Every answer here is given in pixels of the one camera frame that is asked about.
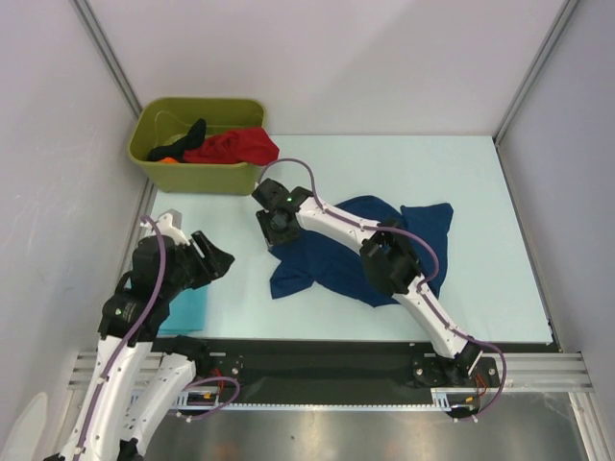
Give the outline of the aluminium corner post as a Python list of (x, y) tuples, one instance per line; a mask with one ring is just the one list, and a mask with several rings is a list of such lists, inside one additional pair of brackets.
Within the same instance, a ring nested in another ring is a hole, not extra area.
[(568, 26), (581, 5), (581, 0), (566, 0), (562, 3), (553, 24), (542, 40), (538, 51), (530, 63), (528, 71), (515, 91), (497, 130), (492, 136), (496, 148), (499, 148), (502, 144), (516, 116), (537, 84), (559, 41), (566, 33)]
[(71, 0), (70, 4), (110, 72), (131, 113), (135, 118), (138, 118), (142, 112), (142, 105), (90, 2), (87, 0)]

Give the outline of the right aluminium corner post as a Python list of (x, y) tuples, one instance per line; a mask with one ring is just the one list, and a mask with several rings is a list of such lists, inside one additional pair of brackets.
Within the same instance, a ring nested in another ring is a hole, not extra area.
[(581, 5), (581, 0), (566, 0), (562, 3), (553, 24), (542, 40), (538, 51), (530, 63), (528, 71), (515, 91), (497, 130), (492, 136), (496, 148), (499, 148), (502, 144), (516, 116), (537, 84), (559, 41), (566, 33), (568, 26)]

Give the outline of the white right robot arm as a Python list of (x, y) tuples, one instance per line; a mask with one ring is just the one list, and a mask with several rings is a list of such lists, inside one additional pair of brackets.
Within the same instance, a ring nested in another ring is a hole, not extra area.
[(280, 247), (312, 231), (359, 255), (366, 281), (380, 293), (404, 306), (430, 338), (443, 361), (443, 373), (454, 385), (465, 385), (478, 373), (483, 350), (458, 328), (429, 287), (411, 242), (418, 238), (393, 220), (380, 223), (360, 218), (320, 201), (301, 186), (287, 190), (266, 179), (252, 197), (261, 206), (257, 219), (265, 241)]

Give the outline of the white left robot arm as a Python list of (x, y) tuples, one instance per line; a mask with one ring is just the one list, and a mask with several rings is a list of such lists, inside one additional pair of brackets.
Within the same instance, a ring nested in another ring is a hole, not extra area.
[(233, 403), (240, 384), (214, 372), (208, 344), (189, 336), (172, 338), (152, 380), (132, 397), (139, 372), (152, 351), (172, 302), (186, 290), (202, 288), (227, 274), (234, 257), (201, 231), (186, 235), (180, 212), (144, 216), (141, 238), (124, 273), (104, 303), (92, 378), (83, 406), (55, 460), (141, 460), (160, 423), (184, 391), (213, 386), (211, 408)]

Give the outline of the black garment in bin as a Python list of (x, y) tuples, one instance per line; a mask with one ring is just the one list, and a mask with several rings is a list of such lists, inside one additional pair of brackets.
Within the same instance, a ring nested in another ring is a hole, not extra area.
[(184, 159), (186, 151), (199, 149), (205, 142), (207, 132), (207, 122), (205, 119), (198, 119), (188, 130), (187, 134), (177, 139), (172, 144), (153, 148), (147, 161), (159, 162), (163, 158), (175, 158), (179, 163), (186, 163)]

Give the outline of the olive green plastic bin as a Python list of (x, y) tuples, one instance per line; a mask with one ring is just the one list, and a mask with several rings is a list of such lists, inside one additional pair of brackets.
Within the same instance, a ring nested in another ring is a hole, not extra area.
[(159, 190), (246, 196), (252, 193), (260, 168), (251, 163), (151, 161), (150, 152), (184, 138), (205, 121), (205, 137), (229, 130), (265, 126), (266, 109), (258, 101), (238, 98), (162, 97), (139, 116), (128, 144), (128, 158)]

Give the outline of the red t shirt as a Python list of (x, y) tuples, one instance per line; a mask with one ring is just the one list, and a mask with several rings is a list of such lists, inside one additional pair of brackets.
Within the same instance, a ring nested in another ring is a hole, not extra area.
[(184, 151), (183, 161), (195, 164), (249, 163), (265, 166), (279, 158), (280, 148), (263, 128), (229, 130), (207, 137), (197, 148)]

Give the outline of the folded turquoise t shirt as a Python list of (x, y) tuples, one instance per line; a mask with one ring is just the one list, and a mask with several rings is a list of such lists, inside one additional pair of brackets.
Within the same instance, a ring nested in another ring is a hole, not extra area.
[(205, 327), (209, 288), (187, 289), (169, 306), (169, 316), (161, 324), (158, 337), (189, 335)]

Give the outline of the aluminium frame rail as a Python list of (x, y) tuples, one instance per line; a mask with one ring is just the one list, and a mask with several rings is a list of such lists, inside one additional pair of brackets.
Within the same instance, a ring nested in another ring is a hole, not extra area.
[[(95, 352), (80, 352), (67, 390), (86, 390), (93, 373)], [(134, 389), (142, 390), (152, 380), (162, 360), (151, 352), (141, 363)], [(510, 353), (506, 355), (507, 392), (593, 392), (593, 384), (580, 353)]]

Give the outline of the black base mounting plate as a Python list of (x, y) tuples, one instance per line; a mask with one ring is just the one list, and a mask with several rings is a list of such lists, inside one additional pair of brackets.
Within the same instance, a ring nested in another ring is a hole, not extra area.
[(496, 361), (487, 354), (471, 377), (452, 381), (426, 343), (193, 338), (185, 351), (197, 356), (197, 377), (232, 377), (239, 382), (239, 394), (249, 396), (274, 391), (400, 396), (409, 389), (436, 388), (483, 395), (501, 385)]

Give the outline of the left aluminium corner post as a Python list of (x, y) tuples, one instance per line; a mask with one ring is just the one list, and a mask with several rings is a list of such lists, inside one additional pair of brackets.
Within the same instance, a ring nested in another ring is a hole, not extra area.
[(142, 112), (142, 105), (90, 2), (87, 0), (71, 0), (70, 4), (110, 72), (131, 113), (135, 118), (138, 118)]

